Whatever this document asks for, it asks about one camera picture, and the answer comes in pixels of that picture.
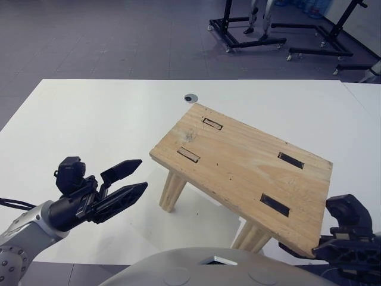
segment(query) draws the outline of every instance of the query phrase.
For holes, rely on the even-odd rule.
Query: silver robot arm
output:
[[[86,167],[80,158],[67,157],[55,172],[56,185],[63,194],[58,201],[34,206],[0,198],[3,206],[27,210],[0,235],[0,286],[17,286],[32,260],[77,225],[85,221],[103,223],[135,204],[148,186],[146,182],[123,186],[110,195],[107,192],[114,182],[131,175],[141,162],[124,161],[101,173],[104,183],[98,192],[95,177],[83,177]]]
[[[32,260],[69,234],[50,224],[52,203],[47,201],[23,213],[0,235],[0,285],[17,286]]]

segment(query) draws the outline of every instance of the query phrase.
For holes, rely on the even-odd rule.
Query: gray floor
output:
[[[232,16],[247,15],[249,2],[234,0]],[[0,130],[41,79],[355,82],[363,75],[345,71],[332,76],[335,57],[306,55],[286,62],[290,46],[318,47],[313,31],[273,29],[273,36],[288,39],[281,50],[262,46],[227,54],[218,36],[206,30],[208,19],[222,17],[223,9],[223,0],[0,0]],[[293,6],[275,7],[273,19],[330,28]],[[244,29],[241,25],[230,31],[247,41]],[[346,36],[341,39],[355,54],[344,63],[376,62]],[[124,268],[34,263],[23,285],[97,285]]]

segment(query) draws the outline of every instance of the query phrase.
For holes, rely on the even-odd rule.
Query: stool leg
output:
[[[271,236],[268,233],[257,228],[253,223],[246,222],[232,248],[257,253],[264,247],[270,238]]]
[[[177,176],[174,172],[169,171],[159,203],[163,210],[169,213],[172,211],[173,206],[176,204],[176,201],[179,198],[185,184],[186,180],[182,179],[180,176]]]

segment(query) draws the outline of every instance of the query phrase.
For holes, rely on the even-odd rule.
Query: rectangular slot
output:
[[[208,118],[204,118],[202,122],[209,126],[212,126],[213,128],[216,128],[217,130],[221,130],[223,127],[221,124],[218,124],[217,122],[214,122],[213,120],[210,120]]]
[[[300,169],[303,169],[303,167],[304,167],[303,162],[301,162],[295,158],[292,158],[292,157],[286,155],[285,153],[279,152],[278,158],[280,158],[281,160],[283,160],[283,161],[285,161],[291,165],[294,165],[295,167],[298,167]]]
[[[261,202],[268,205],[272,209],[275,209],[277,212],[281,213],[282,215],[288,217],[290,209],[286,207],[284,204],[281,204],[280,202],[274,200],[273,198],[270,198],[268,195],[262,194]]]
[[[185,149],[185,148],[183,148],[183,147],[180,147],[180,149],[178,149],[177,152],[178,152],[180,155],[182,155],[182,156],[188,158],[189,160],[191,160],[191,161],[193,161],[193,162],[195,162],[195,163],[197,163],[198,160],[200,159],[200,157],[197,156],[195,153],[192,153],[192,152],[190,152],[189,150],[187,150],[187,149]]]
[[[231,265],[231,266],[236,266],[237,263],[235,261],[219,257],[219,256],[212,256],[204,261],[202,261],[200,264],[202,265]]]

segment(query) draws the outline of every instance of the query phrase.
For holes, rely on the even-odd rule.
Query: wood grain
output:
[[[163,210],[169,213],[172,212],[185,184],[186,180],[182,179],[174,172],[169,171],[159,202],[159,205]]]
[[[218,125],[205,124],[205,118]],[[179,154],[181,147],[198,156],[197,163]],[[302,169],[278,158],[279,153],[303,162]],[[313,257],[331,162],[200,104],[150,155],[294,251]],[[288,216],[261,202],[263,194],[288,207]]]
[[[258,253],[270,238],[270,234],[258,228],[253,223],[246,222],[232,248]]]

